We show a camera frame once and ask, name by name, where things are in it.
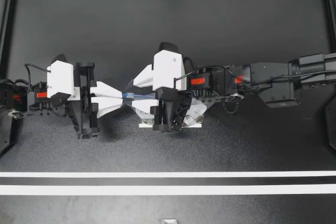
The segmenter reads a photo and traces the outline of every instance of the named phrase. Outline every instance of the white line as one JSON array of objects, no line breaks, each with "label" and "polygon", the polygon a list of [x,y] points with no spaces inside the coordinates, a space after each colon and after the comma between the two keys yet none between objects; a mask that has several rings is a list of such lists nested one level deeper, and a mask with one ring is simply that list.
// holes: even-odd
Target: white line
[{"label": "white line", "polygon": [[336,194],[336,184],[269,186],[0,186],[0,195],[160,196]]},{"label": "white line", "polygon": [[187,173],[12,173],[0,177],[40,178],[244,178],[244,177],[323,177],[336,176],[336,170],[290,172],[187,172]]}]

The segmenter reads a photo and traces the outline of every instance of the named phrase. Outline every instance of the black gripper frame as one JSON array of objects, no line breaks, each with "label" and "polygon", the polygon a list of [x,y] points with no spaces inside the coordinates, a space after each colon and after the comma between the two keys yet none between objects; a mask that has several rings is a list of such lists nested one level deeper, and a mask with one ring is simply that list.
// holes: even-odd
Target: black gripper frame
[{"label": "black gripper frame", "polygon": [[93,62],[76,63],[73,72],[74,85],[80,87],[80,101],[71,101],[67,105],[67,112],[72,120],[78,138],[92,138],[99,134],[98,128],[98,104],[91,103],[90,88],[96,87],[94,81],[95,64]]}]

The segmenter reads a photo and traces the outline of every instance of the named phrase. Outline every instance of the red label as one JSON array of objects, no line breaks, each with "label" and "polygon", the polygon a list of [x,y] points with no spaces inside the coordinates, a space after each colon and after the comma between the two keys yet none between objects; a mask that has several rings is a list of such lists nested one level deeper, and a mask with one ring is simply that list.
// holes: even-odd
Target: red label
[{"label": "red label", "polygon": [[240,75],[240,76],[238,76],[239,77],[239,79],[238,78],[236,78],[235,79],[235,84],[243,84],[243,82],[240,80],[240,79],[244,79],[244,76],[243,75]]},{"label": "red label", "polygon": [[191,79],[191,85],[200,85],[205,83],[205,78]]},{"label": "red label", "polygon": [[18,94],[13,95],[13,99],[16,101],[21,101],[21,97]]},{"label": "red label", "polygon": [[47,97],[47,92],[41,92],[36,94],[37,98],[45,98]]}]

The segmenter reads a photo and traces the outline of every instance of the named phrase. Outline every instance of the wire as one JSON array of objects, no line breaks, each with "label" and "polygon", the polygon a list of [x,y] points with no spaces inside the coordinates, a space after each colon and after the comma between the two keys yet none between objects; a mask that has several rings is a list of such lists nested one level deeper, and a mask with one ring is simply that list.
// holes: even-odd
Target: wire
[{"label": "wire", "polygon": [[48,73],[50,73],[50,70],[41,68],[41,67],[39,67],[39,66],[37,66],[37,65],[34,65],[34,64],[27,63],[27,64],[25,64],[25,67],[27,67],[27,66],[28,66],[28,67],[32,67],[32,68],[36,68],[36,69],[38,69],[38,70],[40,70],[40,71],[43,71],[43,72],[48,72]]},{"label": "wire", "polygon": [[235,73],[233,73],[229,68],[227,67],[223,67],[223,66],[207,66],[207,65],[204,65],[204,66],[201,66],[201,67],[198,67],[198,68],[195,68],[193,71],[179,77],[179,78],[176,78],[175,81],[178,81],[178,80],[181,80],[193,73],[195,73],[196,71],[202,69],[202,68],[221,68],[221,69],[224,69],[226,72],[228,72],[230,75],[232,75],[233,77],[235,77],[237,80],[241,81],[242,83],[244,84],[252,84],[252,85],[260,85],[260,84],[265,84],[265,83],[270,83],[272,81],[275,81],[275,80],[280,80],[280,79],[286,79],[286,78],[297,78],[297,77],[307,77],[307,78],[310,78],[310,77],[313,77],[313,76],[319,76],[321,74],[331,74],[331,73],[336,73],[336,70],[325,70],[325,71],[317,71],[317,72],[312,72],[312,73],[302,73],[302,74],[290,74],[290,75],[287,75],[285,76],[284,74],[282,75],[279,75],[279,76],[275,76],[275,77],[271,77],[267,80],[264,80],[264,81],[258,81],[258,82],[250,82],[250,81],[247,81],[247,80],[244,80],[242,79],[241,77],[239,77],[238,75],[236,75]]},{"label": "wire", "polygon": [[31,85],[31,76],[30,76],[30,69],[29,67],[32,67],[32,68],[36,68],[40,71],[43,71],[43,72],[49,72],[50,73],[50,70],[47,70],[47,69],[44,69],[44,68],[41,68],[37,65],[34,65],[34,64],[30,64],[30,63],[27,63],[25,64],[25,68],[27,69],[27,73],[28,73],[28,88],[27,88],[27,91],[25,94],[21,95],[21,97],[25,97],[26,95],[29,94],[29,92],[31,91],[31,88],[32,88],[32,85]]}]

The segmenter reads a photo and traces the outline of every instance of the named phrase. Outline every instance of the black table surface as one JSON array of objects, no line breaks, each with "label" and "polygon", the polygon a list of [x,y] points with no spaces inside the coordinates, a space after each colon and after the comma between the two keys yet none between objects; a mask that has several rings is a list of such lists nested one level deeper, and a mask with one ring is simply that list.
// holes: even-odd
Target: black table surface
[{"label": "black table surface", "polygon": [[[8,77],[24,63],[45,67],[64,53],[94,61],[96,79],[122,89],[162,41],[202,64],[287,62],[331,52],[322,0],[18,0]],[[33,71],[33,81],[46,80]],[[333,87],[301,91],[302,106],[241,112],[211,108],[202,129],[139,129],[130,110],[99,120],[101,135],[78,140],[69,119],[24,119],[0,159],[8,172],[210,172],[336,168],[321,108]],[[334,223],[334,195],[36,197],[1,196],[0,223]]]}]

